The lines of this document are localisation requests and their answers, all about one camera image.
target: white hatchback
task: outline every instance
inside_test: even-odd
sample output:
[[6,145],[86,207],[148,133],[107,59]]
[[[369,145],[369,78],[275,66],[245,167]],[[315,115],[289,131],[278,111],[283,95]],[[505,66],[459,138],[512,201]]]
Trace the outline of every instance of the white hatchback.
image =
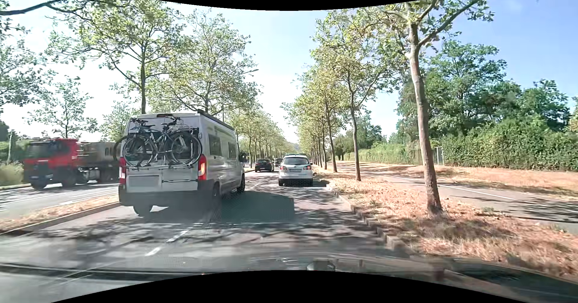
[[305,155],[287,155],[279,166],[279,185],[289,181],[301,181],[307,186],[313,185],[313,163]]

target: dark car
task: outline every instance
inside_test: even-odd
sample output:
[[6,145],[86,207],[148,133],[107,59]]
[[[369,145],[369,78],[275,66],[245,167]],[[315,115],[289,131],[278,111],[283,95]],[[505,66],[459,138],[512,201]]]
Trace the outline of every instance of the dark car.
[[255,163],[255,172],[259,171],[269,171],[273,172],[273,164],[269,159],[258,159]]

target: red truck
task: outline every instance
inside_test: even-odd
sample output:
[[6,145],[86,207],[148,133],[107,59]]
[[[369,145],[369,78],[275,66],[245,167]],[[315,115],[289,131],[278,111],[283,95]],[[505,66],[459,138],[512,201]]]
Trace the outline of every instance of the red truck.
[[72,138],[34,140],[26,148],[24,180],[34,189],[62,183],[71,187],[88,181],[116,181],[119,163],[113,158],[114,143],[81,142]]

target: car tail light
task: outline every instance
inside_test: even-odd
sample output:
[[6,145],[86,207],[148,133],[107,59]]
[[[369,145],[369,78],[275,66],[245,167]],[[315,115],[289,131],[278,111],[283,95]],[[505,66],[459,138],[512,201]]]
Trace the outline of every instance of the car tail light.
[[207,179],[207,158],[204,154],[201,154],[199,157],[199,180],[206,180]]
[[126,159],[119,159],[119,184],[126,184]]

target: camper van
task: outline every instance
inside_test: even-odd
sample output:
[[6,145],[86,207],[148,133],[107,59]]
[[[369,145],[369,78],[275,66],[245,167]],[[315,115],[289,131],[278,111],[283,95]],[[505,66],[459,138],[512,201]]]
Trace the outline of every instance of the camper van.
[[[196,162],[174,165],[159,155],[147,166],[127,167],[123,151],[120,151],[119,202],[123,206],[132,206],[141,217],[148,216],[153,206],[180,206],[183,201],[194,202],[197,199],[208,199],[209,207],[220,209],[223,196],[244,192],[243,165],[247,159],[239,151],[233,127],[202,110],[141,114],[135,118],[145,120],[153,130],[162,130],[163,123],[176,117],[182,123],[178,128],[195,130],[194,134],[202,145]],[[134,120],[129,120],[124,134],[136,132],[134,127]]]

